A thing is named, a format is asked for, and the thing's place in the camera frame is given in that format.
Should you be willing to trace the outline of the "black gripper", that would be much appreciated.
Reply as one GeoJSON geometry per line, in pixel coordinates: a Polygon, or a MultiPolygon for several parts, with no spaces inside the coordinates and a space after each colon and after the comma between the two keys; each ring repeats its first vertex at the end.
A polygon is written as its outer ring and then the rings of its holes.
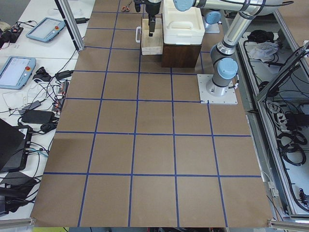
{"type": "Polygon", "coordinates": [[[140,12],[142,2],[141,0],[134,0],[134,7],[137,13],[140,12]]]}
{"type": "Polygon", "coordinates": [[[159,14],[160,6],[161,6],[161,0],[146,0],[146,12],[149,15],[148,17],[148,26],[149,26],[149,37],[153,37],[154,30],[155,30],[155,24],[156,24],[156,18],[155,16],[159,14]]]}

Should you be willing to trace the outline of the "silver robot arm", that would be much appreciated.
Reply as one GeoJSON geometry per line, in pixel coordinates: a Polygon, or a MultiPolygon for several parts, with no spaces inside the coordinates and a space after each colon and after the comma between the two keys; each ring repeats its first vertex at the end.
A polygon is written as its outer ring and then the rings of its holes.
{"type": "Polygon", "coordinates": [[[223,39],[211,49],[214,74],[206,84],[208,93],[215,97],[226,94],[231,80],[238,71],[238,65],[231,56],[253,19],[258,15],[271,14],[280,6],[292,3],[294,3],[292,0],[175,0],[173,2],[175,8],[181,12],[192,7],[237,12],[223,39]]]}
{"type": "MultiPolygon", "coordinates": [[[[173,1],[174,6],[178,11],[184,12],[186,10],[189,10],[191,7],[197,7],[197,8],[203,8],[206,4],[205,0],[174,0],[173,1]]],[[[140,12],[140,6],[146,5],[146,12],[148,14],[148,21],[149,23],[155,22],[155,16],[159,14],[161,1],[160,0],[135,0],[135,9],[136,12],[140,12]]],[[[205,16],[205,21],[207,24],[215,24],[218,23],[221,20],[221,14],[215,13],[214,10],[212,12],[209,12],[205,16]]]]}

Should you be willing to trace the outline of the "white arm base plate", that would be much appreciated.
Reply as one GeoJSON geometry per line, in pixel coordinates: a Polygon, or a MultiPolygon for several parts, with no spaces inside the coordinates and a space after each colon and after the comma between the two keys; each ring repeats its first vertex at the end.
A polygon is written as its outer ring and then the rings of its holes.
{"type": "Polygon", "coordinates": [[[198,74],[198,90],[201,104],[237,105],[233,82],[227,87],[218,87],[212,81],[212,74],[198,74]]]}

